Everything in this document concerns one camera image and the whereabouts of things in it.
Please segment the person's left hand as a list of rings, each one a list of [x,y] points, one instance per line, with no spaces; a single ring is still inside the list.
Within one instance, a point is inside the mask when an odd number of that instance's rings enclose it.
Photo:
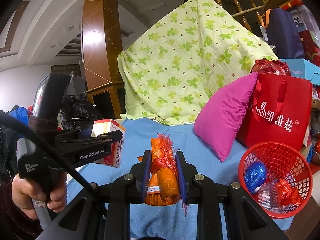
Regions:
[[[48,209],[55,213],[61,212],[66,207],[67,202],[67,173],[60,174],[60,178],[50,193],[50,200],[47,203]],[[32,199],[41,202],[46,201],[46,195],[41,187],[32,179],[21,179],[17,174],[11,186],[11,196],[13,203],[30,219],[38,219],[33,206]]]

